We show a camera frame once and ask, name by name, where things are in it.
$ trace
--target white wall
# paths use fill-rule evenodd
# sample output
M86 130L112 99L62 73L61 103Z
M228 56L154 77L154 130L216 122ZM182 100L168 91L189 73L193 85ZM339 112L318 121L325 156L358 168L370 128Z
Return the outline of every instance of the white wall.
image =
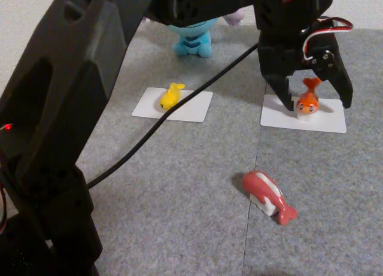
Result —
M0 92L51 2L52 0L0 0ZM383 29L381 6L383 0L334 0L326 14L349 19L356 28ZM247 8L243 24L254 24L252 8Z

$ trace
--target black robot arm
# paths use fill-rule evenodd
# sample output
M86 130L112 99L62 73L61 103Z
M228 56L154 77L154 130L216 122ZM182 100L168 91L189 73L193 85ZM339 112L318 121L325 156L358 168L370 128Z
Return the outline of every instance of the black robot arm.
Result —
M0 127L13 124L0 130L0 183L20 212L0 235L2 264L10 265L7 257L12 249L31 258L38 249L47 260L36 262L46 265L36 275L44 275L41 271L60 275L65 269L76 272L71 275L95 273L93 264L102 246L90 216L93 202L75 163L111 96L127 47L144 16L165 25L188 26L254 5L261 30L260 69L284 105L292 109L287 76L297 69L313 69L334 84L349 107L352 86L334 35L311 41L309 52L318 59L315 67L302 55L305 38L324 25L317 19L331 3L54 0L0 99ZM24 235L23 241L10 241L12 233ZM45 239L52 240L55 254L44 251ZM34 275L31 269L26 266L25 273Z

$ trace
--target yellow fish toy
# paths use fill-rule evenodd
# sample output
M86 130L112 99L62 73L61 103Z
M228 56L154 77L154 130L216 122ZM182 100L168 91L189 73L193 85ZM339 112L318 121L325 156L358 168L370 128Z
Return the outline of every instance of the yellow fish toy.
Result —
M162 95L160 105L164 110L170 110L180 101L181 89L185 88L185 84L172 83L170 88Z

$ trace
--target black cable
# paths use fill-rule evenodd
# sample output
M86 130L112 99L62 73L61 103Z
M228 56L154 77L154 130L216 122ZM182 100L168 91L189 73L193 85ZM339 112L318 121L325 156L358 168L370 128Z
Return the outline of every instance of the black cable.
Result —
M3 233L5 229L5 224L7 223L7 200L5 198L5 193L1 185L0 185L0 195L1 195L2 206L4 208L4 212L2 214L1 221L0 221L0 234L1 234Z
M125 164L144 144L147 142L147 140L156 132L156 130L161 126L161 124L177 109L179 109L181 106L183 106L186 102L194 98L196 95L198 95L203 90L207 89L210 85L212 85L214 82L216 82L220 77L222 77L225 73L230 71L234 66L236 66L239 62L241 62L245 57L247 57L250 53L252 53L254 50L258 48L258 44L253 45L251 48L249 48L247 51L245 51L243 54L241 54L237 59L235 59L230 65L225 67L222 71L220 71L217 75L212 77L212 79L208 80L205 84L201 85L198 89L196 89L194 92L186 96L183 100L181 100L179 103L174 105L170 110L168 110L166 113L164 113L163 116L161 116L160 119L154 124L154 126L145 134L145 136L138 141L138 143L131 149L130 152L128 152L123 158L121 158L118 162L116 162L111 168L106 170L104 173L102 173L100 176L96 177L94 180L88 183L88 189L91 189L92 187L95 187L97 184L99 184L102 180L106 179L108 176L110 176L113 172L118 170L122 165Z

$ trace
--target fish tail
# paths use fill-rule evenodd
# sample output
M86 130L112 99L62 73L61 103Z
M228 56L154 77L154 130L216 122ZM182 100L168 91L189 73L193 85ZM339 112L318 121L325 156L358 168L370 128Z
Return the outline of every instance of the fish tail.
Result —
M289 220L297 218L297 211L294 207L288 206L285 210L279 212L278 220L280 225L287 225Z
M174 89L174 90L181 90L184 88L185 88L185 84L182 84L182 83L172 83L170 85L170 89Z
M307 86L307 88L309 90L315 90L315 88L317 86L319 86L319 84L321 83L321 79L319 77L314 77L314 78L309 78L309 77L306 77L304 80L303 80L303 83L305 84L305 86Z

